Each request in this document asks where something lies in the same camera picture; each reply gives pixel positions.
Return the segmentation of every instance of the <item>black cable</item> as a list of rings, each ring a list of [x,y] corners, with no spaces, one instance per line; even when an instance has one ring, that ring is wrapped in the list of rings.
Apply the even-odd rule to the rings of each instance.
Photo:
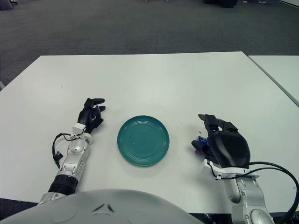
[[[77,134],[77,136],[82,135],[82,134],[84,133],[85,129],[86,129],[86,128],[83,129],[82,133]],[[60,169],[59,160],[63,157],[63,155],[62,155],[59,151],[57,151],[57,153],[55,153],[55,142],[56,142],[56,140],[57,140],[59,137],[61,137],[61,136],[63,136],[64,139],[67,140],[67,141],[74,141],[75,139],[77,139],[77,138],[74,138],[74,139],[67,139],[67,138],[65,137],[66,135],[71,136],[71,134],[68,134],[68,133],[60,133],[60,134],[58,134],[58,135],[55,137],[55,139],[54,139],[54,141],[53,141],[53,144],[52,144],[52,155],[53,155],[53,159],[54,159],[54,162],[55,162],[55,164],[57,165],[57,167],[58,167],[59,169]]]
[[[293,181],[296,184],[296,196],[294,199],[294,203],[291,206],[291,208],[278,220],[278,223],[282,224],[284,222],[291,220],[293,218],[293,216],[296,212],[296,208],[298,207],[298,204],[299,204],[299,184],[298,184],[298,181],[296,180],[296,178],[294,177],[294,175],[291,174],[291,172],[288,171],[287,169],[285,169],[282,166],[279,166],[275,163],[257,161],[257,162],[250,162],[249,165],[268,165],[268,166],[277,167],[277,168],[281,169],[282,172],[288,174],[293,179]]]
[[[243,175],[238,175],[238,176],[234,176],[234,177],[222,177],[221,179],[223,179],[223,180],[237,179],[237,178],[240,178],[240,177],[245,177],[245,176],[247,176],[247,175],[249,175],[249,174],[252,174],[252,173],[254,173],[254,172],[256,172],[256,171],[263,170],[263,169],[275,169],[275,170],[279,170],[279,171],[281,171],[281,172],[284,172],[283,170],[278,169],[278,168],[264,167],[264,168],[259,168],[259,169],[251,170],[250,172],[245,173],[245,174],[243,174]]]

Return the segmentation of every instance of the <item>green plate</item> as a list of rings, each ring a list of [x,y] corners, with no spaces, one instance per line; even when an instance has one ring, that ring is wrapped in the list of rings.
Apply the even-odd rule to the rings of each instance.
[[[164,125],[150,116],[137,116],[127,120],[117,135],[122,156],[137,166],[151,166],[167,153],[169,135]]]

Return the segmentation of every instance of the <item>table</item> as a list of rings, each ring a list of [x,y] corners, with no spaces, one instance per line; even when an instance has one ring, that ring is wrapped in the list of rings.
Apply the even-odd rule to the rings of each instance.
[[[299,56],[249,56],[299,106]]]
[[[0,92],[0,197],[38,202],[48,191],[57,172],[52,141],[71,132],[88,97],[105,98],[107,108],[78,191],[136,189],[189,213],[230,213],[224,184],[199,173],[203,159],[191,141],[207,133],[198,113],[231,121],[251,161],[277,163],[299,179],[299,108],[242,52],[41,56]],[[166,156],[151,167],[129,164],[117,148],[121,125],[136,115],[159,119],[169,132]],[[56,148],[66,155],[67,145]],[[269,212],[288,210],[292,180],[260,174]]]

